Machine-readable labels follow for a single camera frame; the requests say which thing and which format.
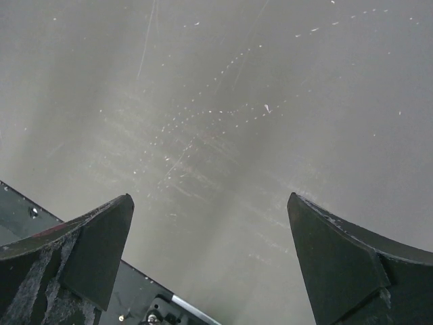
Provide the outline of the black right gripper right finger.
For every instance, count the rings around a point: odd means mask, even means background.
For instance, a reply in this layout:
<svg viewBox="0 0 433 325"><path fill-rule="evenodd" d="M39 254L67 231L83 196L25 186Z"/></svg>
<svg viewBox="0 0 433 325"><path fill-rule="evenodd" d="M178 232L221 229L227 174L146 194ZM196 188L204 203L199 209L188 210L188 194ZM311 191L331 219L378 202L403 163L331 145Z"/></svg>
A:
<svg viewBox="0 0 433 325"><path fill-rule="evenodd" d="M288 217L317 324L431 324L432 253L293 192Z"/></svg>

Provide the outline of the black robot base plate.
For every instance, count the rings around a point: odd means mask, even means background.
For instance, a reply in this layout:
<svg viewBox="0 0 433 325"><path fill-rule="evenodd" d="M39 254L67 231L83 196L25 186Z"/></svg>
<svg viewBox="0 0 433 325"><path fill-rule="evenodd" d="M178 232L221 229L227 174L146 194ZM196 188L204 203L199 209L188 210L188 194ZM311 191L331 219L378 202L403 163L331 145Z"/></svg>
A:
<svg viewBox="0 0 433 325"><path fill-rule="evenodd" d="M66 223L1 184L1 246ZM203 311L120 260L108 308L98 324L213 324Z"/></svg>

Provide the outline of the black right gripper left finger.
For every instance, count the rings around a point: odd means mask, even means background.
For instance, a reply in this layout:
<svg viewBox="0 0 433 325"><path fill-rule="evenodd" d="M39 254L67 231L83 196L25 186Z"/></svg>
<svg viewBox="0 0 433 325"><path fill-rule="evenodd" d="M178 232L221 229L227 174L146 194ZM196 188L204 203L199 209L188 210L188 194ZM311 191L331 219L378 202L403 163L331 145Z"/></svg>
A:
<svg viewBox="0 0 433 325"><path fill-rule="evenodd" d="M135 204L123 194L1 246L2 324L98 324L108 308Z"/></svg>

